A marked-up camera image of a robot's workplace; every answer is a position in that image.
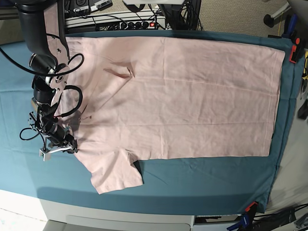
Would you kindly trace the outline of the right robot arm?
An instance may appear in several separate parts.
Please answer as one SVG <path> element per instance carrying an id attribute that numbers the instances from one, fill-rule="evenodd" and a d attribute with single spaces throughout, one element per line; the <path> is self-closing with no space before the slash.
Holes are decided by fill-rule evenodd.
<path id="1" fill-rule="evenodd" d="M 68 85 L 72 60 L 65 39 L 64 1 L 17 0 L 24 39 L 32 52 L 29 67 L 33 70 L 32 81 L 34 110 L 29 114 L 29 126 L 43 139 L 40 155 L 54 152 L 77 152 L 77 141 L 70 127 L 63 128 L 59 118 L 72 115 L 81 106 L 83 95 L 79 87 Z M 56 116 L 65 90 L 75 90 L 79 100 L 75 108 Z"/>

